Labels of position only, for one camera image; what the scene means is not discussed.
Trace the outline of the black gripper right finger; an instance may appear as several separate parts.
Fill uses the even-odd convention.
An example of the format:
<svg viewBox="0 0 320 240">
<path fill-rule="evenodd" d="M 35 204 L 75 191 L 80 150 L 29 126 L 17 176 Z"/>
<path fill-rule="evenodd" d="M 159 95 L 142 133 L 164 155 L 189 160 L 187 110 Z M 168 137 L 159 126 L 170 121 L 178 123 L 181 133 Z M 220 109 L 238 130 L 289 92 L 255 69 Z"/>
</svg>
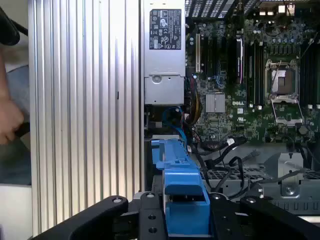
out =
<svg viewBox="0 0 320 240">
<path fill-rule="evenodd" d="M 214 240 L 318 240 L 320 228 L 256 196 L 239 203 L 211 193 Z"/>
</svg>

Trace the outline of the person's bare hand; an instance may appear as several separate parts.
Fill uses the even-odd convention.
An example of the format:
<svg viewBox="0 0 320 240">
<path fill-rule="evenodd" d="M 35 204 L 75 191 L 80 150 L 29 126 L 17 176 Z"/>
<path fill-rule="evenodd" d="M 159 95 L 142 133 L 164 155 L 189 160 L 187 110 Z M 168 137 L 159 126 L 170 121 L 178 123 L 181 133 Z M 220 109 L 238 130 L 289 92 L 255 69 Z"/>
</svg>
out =
<svg viewBox="0 0 320 240">
<path fill-rule="evenodd" d="M 6 145 L 16 137 L 15 131 L 24 122 L 23 113 L 8 98 L 0 98 L 0 144 Z"/>
</svg>

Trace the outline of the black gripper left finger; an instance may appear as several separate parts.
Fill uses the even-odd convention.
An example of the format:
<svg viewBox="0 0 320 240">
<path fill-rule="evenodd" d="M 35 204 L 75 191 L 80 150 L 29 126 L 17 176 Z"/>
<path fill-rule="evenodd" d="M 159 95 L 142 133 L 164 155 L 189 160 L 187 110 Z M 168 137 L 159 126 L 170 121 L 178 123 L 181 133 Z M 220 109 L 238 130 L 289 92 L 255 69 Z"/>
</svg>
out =
<svg viewBox="0 0 320 240">
<path fill-rule="evenodd" d="M 36 240 L 165 240 L 167 227 L 157 193 L 138 199 L 114 195 L 35 236 Z"/>
</svg>

